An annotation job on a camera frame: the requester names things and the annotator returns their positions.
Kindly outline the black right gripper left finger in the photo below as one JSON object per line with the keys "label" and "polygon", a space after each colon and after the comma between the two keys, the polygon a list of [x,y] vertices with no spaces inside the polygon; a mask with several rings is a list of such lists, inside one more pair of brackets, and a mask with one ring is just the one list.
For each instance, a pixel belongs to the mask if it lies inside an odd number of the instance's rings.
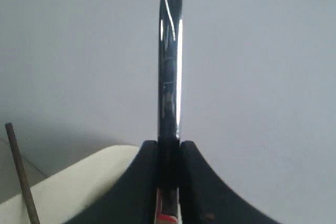
{"label": "black right gripper left finger", "polygon": [[117,182],[67,223],[154,223],[157,142],[145,141]]}

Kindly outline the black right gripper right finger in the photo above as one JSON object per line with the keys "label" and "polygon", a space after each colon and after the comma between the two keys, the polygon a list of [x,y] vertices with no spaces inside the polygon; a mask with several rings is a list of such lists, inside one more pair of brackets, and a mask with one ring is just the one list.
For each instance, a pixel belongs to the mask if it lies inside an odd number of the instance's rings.
{"label": "black right gripper right finger", "polygon": [[214,172],[196,144],[181,144],[182,223],[277,223],[237,195]]}

